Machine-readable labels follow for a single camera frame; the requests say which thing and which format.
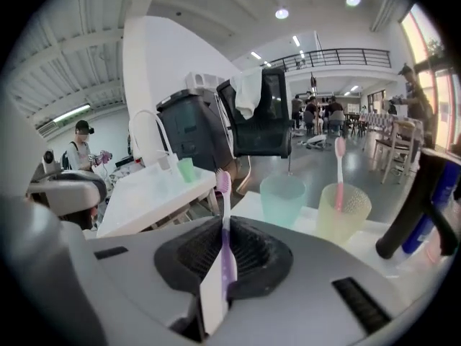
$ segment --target cup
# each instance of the cup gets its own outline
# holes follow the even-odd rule
[[[184,158],[179,160],[177,166],[185,182],[190,183],[196,180],[192,158]]]
[[[274,175],[264,179],[259,190],[264,220],[290,228],[305,204],[304,183],[293,176]]]
[[[337,184],[333,183],[322,191],[315,234],[342,245],[363,226],[372,210],[372,203],[361,189],[344,183],[342,211],[337,211],[334,208],[336,187]]]

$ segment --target white shirt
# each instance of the white shirt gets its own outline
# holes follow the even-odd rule
[[[86,142],[78,144],[74,141],[79,149],[77,151],[73,143],[69,143],[66,149],[67,159],[69,160],[69,165],[72,170],[78,170],[82,167],[89,165],[88,156],[90,154],[89,146]]]

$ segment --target balcony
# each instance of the balcony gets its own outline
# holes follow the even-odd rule
[[[295,54],[271,61],[270,64],[272,68],[281,68],[285,72],[338,65],[391,68],[389,51],[362,48],[309,51],[304,53],[304,58],[301,54]]]

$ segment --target white towel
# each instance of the white towel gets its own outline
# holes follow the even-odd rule
[[[230,79],[236,91],[236,109],[248,120],[261,100],[262,67],[247,69]]]

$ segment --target blue tube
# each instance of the blue tube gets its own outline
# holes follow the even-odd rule
[[[460,171],[461,167],[459,165],[447,161],[444,172],[432,196],[432,202],[439,210],[443,209],[448,204],[448,200],[456,187]],[[434,224],[432,220],[428,216],[423,215],[416,225],[416,228],[411,232],[406,241],[403,242],[403,251],[407,254],[415,252],[419,245],[423,243],[424,239],[431,233],[433,227]]]

